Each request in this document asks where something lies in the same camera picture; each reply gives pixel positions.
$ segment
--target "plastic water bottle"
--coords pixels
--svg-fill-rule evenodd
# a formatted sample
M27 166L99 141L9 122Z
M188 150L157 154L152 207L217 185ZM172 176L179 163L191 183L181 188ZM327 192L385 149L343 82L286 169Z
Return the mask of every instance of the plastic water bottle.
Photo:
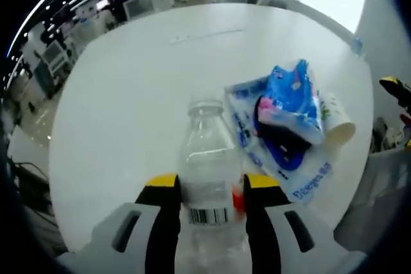
M215 99L189 106L179 170L182 217L197 273L251 273L240 151L222 112Z

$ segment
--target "desk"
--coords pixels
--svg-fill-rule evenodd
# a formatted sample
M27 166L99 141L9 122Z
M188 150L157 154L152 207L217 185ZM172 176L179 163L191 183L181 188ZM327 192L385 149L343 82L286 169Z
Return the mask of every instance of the desk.
M206 4L125 24L91 42L77 61L57 109L49 154L51 199L68 249L83 247L93 226L134 201L149 178L177 171L192 94L222 98L226 85L299 58L310 62L319 87L339 98L357 129L328 185L308 205L335 228L367 160L369 66L299 13Z
M65 37L65 43L74 44L76 55L80 55L87 44L108 31L108 24L115 24L116 20L109 10L103 10L84 22L79 22Z

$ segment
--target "floor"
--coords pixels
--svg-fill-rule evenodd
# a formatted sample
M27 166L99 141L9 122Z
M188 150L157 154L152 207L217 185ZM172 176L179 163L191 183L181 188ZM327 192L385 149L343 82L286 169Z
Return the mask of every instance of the floor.
M62 90L57 92L51 100L43 102L42 106L37 107L34 114L27 111L22 117L20 125L22 130L42 148L48 149L49 147L53 121L61 93Z

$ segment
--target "cable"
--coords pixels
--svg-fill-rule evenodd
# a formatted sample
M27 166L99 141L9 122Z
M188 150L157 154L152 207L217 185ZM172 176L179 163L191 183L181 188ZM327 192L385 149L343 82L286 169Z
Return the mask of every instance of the cable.
M27 205L26 205L26 207L29 208L30 210L32 210L34 213L36 213L38 216L40 216L42 219L44 219L44 220L47 221L48 223L50 223L50 224L52 224L53 226L56 226L56 227L58 228L58 226L57 226L56 223L50 221L48 218L45 218L43 215L41 215L40 213L38 213L35 209L33 209L33 208L31 208L31 207L29 207L29 206L27 206Z
M39 171L39 173L41 173L42 174L42 176L44 177L44 178L46 178L46 180L49 180L49 178L46 176L46 174L45 173L43 173L42 171L41 171L41 169L40 168L38 168L35 164L33 164L33 163L30 163L30 162L21 162L21 163L16 163L16 162L13 162L15 165L19 165L19 166L21 166L21 165L30 165L30 166L33 166L35 169L37 169L38 171Z

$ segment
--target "bottle label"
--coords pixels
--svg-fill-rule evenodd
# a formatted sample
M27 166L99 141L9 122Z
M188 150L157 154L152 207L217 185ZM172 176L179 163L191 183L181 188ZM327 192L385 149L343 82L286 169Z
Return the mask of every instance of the bottle label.
M184 203L196 204L209 201L225 201L228 192L224 181L194 183L186 182L182 186Z
M190 224L223 225L229 221L227 208L221 209L188 209Z
M228 181L182 182L182 199L192 225L220 226L245 218L243 176Z

